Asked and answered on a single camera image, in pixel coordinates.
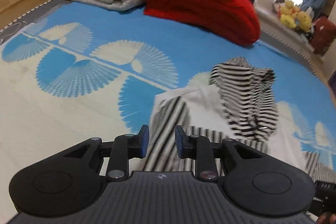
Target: red folded blanket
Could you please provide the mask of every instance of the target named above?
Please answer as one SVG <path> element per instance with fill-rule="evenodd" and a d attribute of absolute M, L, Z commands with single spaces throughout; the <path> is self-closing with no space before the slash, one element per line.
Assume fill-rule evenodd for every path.
<path fill-rule="evenodd" d="M 260 36 L 249 0 L 147 0 L 144 13 L 205 27 L 240 45 L 252 44 Z"/>

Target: red bag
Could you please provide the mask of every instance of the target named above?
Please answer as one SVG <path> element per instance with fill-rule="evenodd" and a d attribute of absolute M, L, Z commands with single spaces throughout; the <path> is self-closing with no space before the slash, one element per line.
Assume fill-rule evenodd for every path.
<path fill-rule="evenodd" d="M 315 54 L 323 54 L 336 36 L 336 26 L 327 17 L 320 17 L 315 22 L 315 35 L 309 41 Z"/>
<path fill-rule="evenodd" d="M 253 44 L 260 25 L 250 0 L 146 0 L 145 15 L 202 26 L 240 45 Z"/>

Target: crumpled striped cloth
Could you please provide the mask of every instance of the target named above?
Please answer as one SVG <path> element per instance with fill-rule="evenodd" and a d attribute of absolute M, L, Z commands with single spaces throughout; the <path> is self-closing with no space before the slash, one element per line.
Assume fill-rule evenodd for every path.
<path fill-rule="evenodd" d="M 225 117 L 236 136 L 267 140 L 274 132 L 278 109 L 270 68 L 255 68 L 244 57 L 216 65 L 210 83 L 219 87 Z"/>

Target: bed sheet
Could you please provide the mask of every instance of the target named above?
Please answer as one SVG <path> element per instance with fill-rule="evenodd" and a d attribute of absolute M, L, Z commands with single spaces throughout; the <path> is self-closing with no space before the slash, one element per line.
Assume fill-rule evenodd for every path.
<path fill-rule="evenodd" d="M 29 25 L 1 51 L 0 79 L 69 128 L 59 136 L 68 137 L 68 146 L 92 136 L 109 141 L 136 134 L 148 124 L 156 94 L 207 85 L 214 65 L 243 56 L 275 71 L 279 110 L 302 150 L 319 151 L 321 162 L 336 167 L 336 112 L 328 89 L 262 41 L 245 48 L 198 27 L 144 16 L 143 8 L 119 13 L 71 3 Z M 58 139 L 49 134 L 39 138 Z"/>

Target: gray ribbed surface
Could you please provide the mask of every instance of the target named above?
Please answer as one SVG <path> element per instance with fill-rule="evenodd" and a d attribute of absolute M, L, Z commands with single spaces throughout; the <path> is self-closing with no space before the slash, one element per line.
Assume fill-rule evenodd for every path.
<path fill-rule="evenodd" d="M 213 183 L 189 172 L 135 172 L 126 182 L 110 183 L 96 203 L 62 218 L 17 215 L 10 224 L 305 224 L 305 214 L 260 218 L 235 208 Z"/>

